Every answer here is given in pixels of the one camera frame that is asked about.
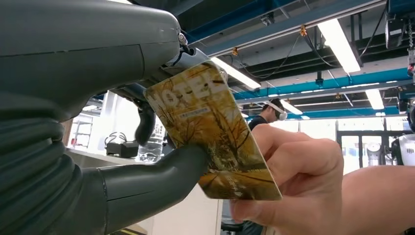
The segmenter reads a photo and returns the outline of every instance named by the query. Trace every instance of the glass door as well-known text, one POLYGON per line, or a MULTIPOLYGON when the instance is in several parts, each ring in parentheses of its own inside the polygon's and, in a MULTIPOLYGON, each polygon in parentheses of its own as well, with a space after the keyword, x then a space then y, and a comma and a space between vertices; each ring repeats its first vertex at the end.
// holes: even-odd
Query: glass door
POLYGON ((343 174, 358 170, 360 168, 359 137, 342 136, 342 152, 345 161, 343 174))

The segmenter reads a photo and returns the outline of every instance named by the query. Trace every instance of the blue steel beam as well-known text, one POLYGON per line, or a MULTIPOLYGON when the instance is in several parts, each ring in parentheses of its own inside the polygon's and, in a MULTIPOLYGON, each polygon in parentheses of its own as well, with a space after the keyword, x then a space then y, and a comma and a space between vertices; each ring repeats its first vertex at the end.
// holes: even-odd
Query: blue steel beam
POLYGON ((209 57, 227 54, 234 47, 243 49, 284 35, 298 32, 302 24, 308 27, 316 26, 323 21, 344 17, 386 3, 386 0, 337 0, 299 16, 291 17, 284 22, 275 23, 256 31, 236 37, 224 43, 210 46, 203 50, 209 57))
POLYGON ((346 117, 367 117, 375 116, 376 113, 385 113, 385 115, 398 115, 399 111, 395 106, 385 107, 383 110, 374 110, 372 108, 350 108, 350 109, 338 109, 338 110, 320 110, 304 112, 302 115, 288 114, 288 119, 302 119, 301 116, 307 116, 311 119, 330 119, 330 118, 346 118, 346 117))
POLYGON ((295 0, 254 0, 238 9, 227 13, 213 21, 187 31, 189 44, 198 42, 215 33, 262 16, 270 11, 286 6, 295 0))
POLYGON ((350 85, 363 85, 371 83, 386 83, 390 81, 404 81, 408 80, 407 68, 396 69, 396 70, 387 70, 381 72, 367 73, 361 75, 353 76, 353 84, 350 84, 348 77, 340 77, 334 79, 325 79, 323 86, 319 87, 314 82, 299 83, 295 85, 273 87, 273 88, 264 88, 253 92, 239 92, 234 93, 234 97, 238 103, 251 103, 251 100, 255 102, 260 102, 258 98, 267 99, 269 95, 273 94, 291 94, 291 93, 301 93, 309 92, 315 90, 326 90, 326 89, 340 89, 341 87, 347 87, 350 85))

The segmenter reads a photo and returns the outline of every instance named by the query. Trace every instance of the black device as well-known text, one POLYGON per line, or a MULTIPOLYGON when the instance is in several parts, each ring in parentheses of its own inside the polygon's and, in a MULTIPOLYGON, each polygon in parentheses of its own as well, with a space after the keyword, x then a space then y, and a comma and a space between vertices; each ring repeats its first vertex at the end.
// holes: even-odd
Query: black device
MULTIPOLYGON (((145 143, 154 112, 142 92, 180 53, 165 11, 106 0, 0 1, 0 233, 105 235, 183 200, 208 168, 198 146, 154 165, 81 169, 60 122, 112 90, 134 102, 145 143)), ((183 53, 177 72, 206 60, 183 53)))
POLYGON ((110 142, 105 149, 107 150, 107 155, 120 158, 132 158, 138 155, 138 147, 139 144, 136 141, 124 143, 110 142))

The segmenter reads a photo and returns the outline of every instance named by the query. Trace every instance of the fluorescent light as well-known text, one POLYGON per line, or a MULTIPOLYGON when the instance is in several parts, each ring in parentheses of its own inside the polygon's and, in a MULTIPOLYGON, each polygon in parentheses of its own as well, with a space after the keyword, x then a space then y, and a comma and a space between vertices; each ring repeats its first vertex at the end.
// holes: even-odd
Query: fluorescent light
POLYGON ((227 63, 223 62, 222 60, 218 59, 217 57, 211 58, 211 60, 219 67, 223 68, 225 72, 228 73, 228 75, 234 77, 235 79, 238 79, 248 87, 255 89, 260 88, 261 84, 255 82, 254 80, 248 78, 238 70, 234 69, 232 66, 228 65, 227 63))
POLYGON ((291 105, 290 103, 288 103, 285 100, 281 100, 281 104, 282 104, 282 106, 284 106, 284 108, 286 110, 290 111, 293 114, 296 114, 296 115, 301 115, 302 114, 302 112, 299 109, 297 109, 296 107, 294 107, 293 105, 291 105))
POLYGON ((85 106, 82 110, 89 111, 89 110, 96 109, 96 108, 97 107, 95 105, 88 105, 88 106, 85 106))
POLYGON ((318 27, 345 72, 360 71, 359 63, 357 63, 339 21, 332 19, 318 24, 318 27))
POLYGON ((108 0, 108 1, 115 1, 115 2, 119 2, 119 3, 132 4, 131 2, 129 2, 127 0, 108 0))
POLYGON ((384 109, 382 97, 378 89, 366 90, 369 102, 374 110, 384 109))

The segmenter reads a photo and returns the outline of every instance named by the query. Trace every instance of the person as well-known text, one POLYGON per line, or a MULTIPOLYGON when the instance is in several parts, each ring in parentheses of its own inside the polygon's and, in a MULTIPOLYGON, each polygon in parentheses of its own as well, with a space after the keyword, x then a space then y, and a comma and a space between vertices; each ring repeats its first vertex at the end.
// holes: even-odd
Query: person
MULTIPOLYGON (((280 120, 280 118, 283 118, 282 116, 286 115, 286 113, 284 114, 284 112, 285 112, 285 109, 284 109, 284 106, 282 106, 280 99, 276 98, 276 99, 270 100, 268 101, 268 104, 262 107, 261 113, 255 116, 251 120, 251 122, 248 124, 248 126, 252 131, 256 126, 260 124, 268 124, 268 123, 280 120)), ((263 228, 259 224, 256 224, 249 220, 243 221, 243 224, 242 224, 243 235, 260 235, 262 230, 263 228)))
POLYGON ((267 124, 252 130, 283 195, 231 202, 234 220, 263 235, 397 235, 415 226, 415 168, 382 165, 343 176, 340 146, 267 124))
POLYGON ((255 116, 248 124, 249 128, 253 130, 259 124, 267 124, 277 120, 280 120, 281 112, 273 108, 277 106, 281 111, 285 112, 284 106, 282 106, 280 99, 276 98, 268 101, 268 104, 262 107, 262 111, 259 115, 255 116))

